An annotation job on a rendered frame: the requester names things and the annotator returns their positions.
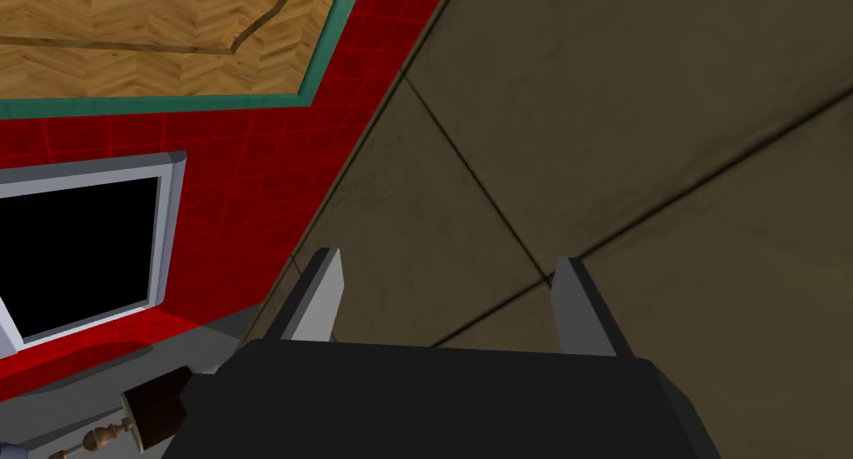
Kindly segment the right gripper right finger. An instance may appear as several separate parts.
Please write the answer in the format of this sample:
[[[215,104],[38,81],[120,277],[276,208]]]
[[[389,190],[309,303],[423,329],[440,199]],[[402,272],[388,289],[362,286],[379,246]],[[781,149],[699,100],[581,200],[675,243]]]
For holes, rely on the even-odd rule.
[[[624,333],[580,259],[561,257],[557,260],[550,298],[564,353],[633,356]]]

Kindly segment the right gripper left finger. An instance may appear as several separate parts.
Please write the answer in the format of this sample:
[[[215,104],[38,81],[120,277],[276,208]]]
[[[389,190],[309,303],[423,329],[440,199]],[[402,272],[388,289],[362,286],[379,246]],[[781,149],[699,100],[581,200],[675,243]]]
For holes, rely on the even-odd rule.
[[[344,286],[340,250],[316,250],[264,337],[329,342]]]

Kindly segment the table lamp with dark shade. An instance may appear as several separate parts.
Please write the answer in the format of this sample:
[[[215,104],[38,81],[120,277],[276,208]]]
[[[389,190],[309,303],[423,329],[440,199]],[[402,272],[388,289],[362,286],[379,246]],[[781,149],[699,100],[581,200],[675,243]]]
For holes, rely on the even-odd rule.
[[[82,440],[47,459],[71,459],[83,452],[98,452],[116,439],[127,437],[144,453],[173,437],[186,417],[180,394],[193,374],[182,366],[120,394],[122,417],[117,423],[87,430]]]

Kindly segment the grey framed window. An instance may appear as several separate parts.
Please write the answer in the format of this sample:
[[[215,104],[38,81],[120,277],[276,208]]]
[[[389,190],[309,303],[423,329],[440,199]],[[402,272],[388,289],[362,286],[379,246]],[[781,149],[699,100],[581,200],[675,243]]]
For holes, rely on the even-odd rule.
[[[0,169],[0,358],[161,304],[184,151]]]

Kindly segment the wooden cupboard with green frame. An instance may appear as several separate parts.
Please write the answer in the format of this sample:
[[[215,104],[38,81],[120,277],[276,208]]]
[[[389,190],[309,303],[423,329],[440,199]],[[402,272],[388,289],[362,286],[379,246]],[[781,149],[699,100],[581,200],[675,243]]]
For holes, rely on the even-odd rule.
[[[307,107],[356,0],[0,0],[0,120]]]

